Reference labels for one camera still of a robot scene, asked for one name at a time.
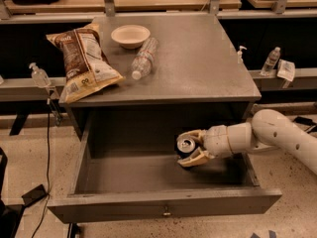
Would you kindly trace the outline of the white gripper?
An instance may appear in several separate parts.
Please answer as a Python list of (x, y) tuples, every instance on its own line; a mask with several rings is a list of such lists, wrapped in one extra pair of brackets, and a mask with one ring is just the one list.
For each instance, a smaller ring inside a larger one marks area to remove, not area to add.
[(215, 158), (228, 158), (232, 155), (227, 127), (213, 126), (208, 130), (191, 130), (180, 134), (176, 143), (178, 147), (198, 147), (191, 155), (177, 162), (184, 168), (200, 166)]

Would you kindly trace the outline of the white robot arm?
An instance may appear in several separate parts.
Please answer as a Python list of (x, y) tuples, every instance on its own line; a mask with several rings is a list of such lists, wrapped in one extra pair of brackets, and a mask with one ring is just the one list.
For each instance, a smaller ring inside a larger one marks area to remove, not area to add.
[(255, 153), (276, 147), (317, 174), (317, 138), (272, 109), (258, 111), (250, 122), (182, 133), (176, 139), (176, 147), (187, 155), (177, 161), (184, 168), (242, 152)]

